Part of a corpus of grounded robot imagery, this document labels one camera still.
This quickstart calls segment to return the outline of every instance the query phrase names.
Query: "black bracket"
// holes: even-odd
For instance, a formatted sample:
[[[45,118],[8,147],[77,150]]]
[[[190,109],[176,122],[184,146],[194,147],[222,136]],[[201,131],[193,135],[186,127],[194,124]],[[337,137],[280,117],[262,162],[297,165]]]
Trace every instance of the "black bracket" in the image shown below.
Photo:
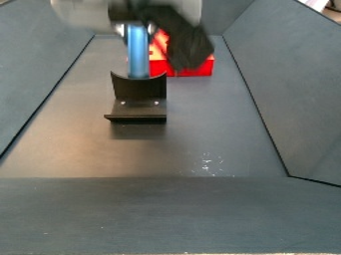
[[[131,79],[111,72],[115,91],[111,122],[165,123],[168,121],[168,74]]]

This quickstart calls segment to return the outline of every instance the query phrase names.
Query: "gray surface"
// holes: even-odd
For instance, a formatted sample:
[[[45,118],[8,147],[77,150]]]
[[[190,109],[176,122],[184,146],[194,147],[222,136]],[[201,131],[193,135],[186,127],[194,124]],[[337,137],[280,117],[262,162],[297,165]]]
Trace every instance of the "gray surface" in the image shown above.
[[[2,177],[287,176],[222,37],[214,75],[169,79],[166,125],[111,125],[121,38],[98,37],[0,162]]]
[[[210,35],[221,35],[254,0],[202,0],[201,23]]]
[[[91,37],[62,23],[47,0],[0,7],[0,154]]]
[[[257,0],[224,33],[292,175],[341,184],[341,27]]]
[[[340,192],[292,178],[2,179],[0,252],[340,254]]]

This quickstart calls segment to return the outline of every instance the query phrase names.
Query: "gray floor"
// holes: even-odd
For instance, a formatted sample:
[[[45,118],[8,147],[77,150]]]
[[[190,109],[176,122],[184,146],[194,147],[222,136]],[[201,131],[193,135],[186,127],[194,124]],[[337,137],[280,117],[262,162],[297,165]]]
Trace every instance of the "gray floor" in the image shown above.
[[[0,253],[341,253],[340,188],[293,178],[0,179]]]
[[[169,79],[166,125],[113,125],[121,38],[97,37],[0,162],[2,177],[287,176],[221,37],[214,75]]]

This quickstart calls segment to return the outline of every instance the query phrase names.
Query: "blue cylinder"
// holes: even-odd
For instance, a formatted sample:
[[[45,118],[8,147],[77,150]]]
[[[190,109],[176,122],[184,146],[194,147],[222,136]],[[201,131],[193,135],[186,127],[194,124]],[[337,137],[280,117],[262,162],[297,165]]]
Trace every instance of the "blue cylinder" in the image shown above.
[[[133,79],[150,76],[149,32],[143,25],[129,25],[129,77]]]

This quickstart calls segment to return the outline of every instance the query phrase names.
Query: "red block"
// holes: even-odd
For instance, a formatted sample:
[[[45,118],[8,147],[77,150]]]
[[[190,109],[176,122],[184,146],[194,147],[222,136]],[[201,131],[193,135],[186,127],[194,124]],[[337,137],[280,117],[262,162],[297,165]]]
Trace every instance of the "red block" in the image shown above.
[[[212,76],[214,56],[210,55],[206,61],[202,63],[201,67],[196,70],[182,70],[176,73],[172,65],[168,61],[166,51],[168,51],[168,40],[169,35],[165,31],[160,30],[156,34],[154,41],[150,44],[150,72],[152,76],[158,76],[164,72],[168,72],[168,76]]]

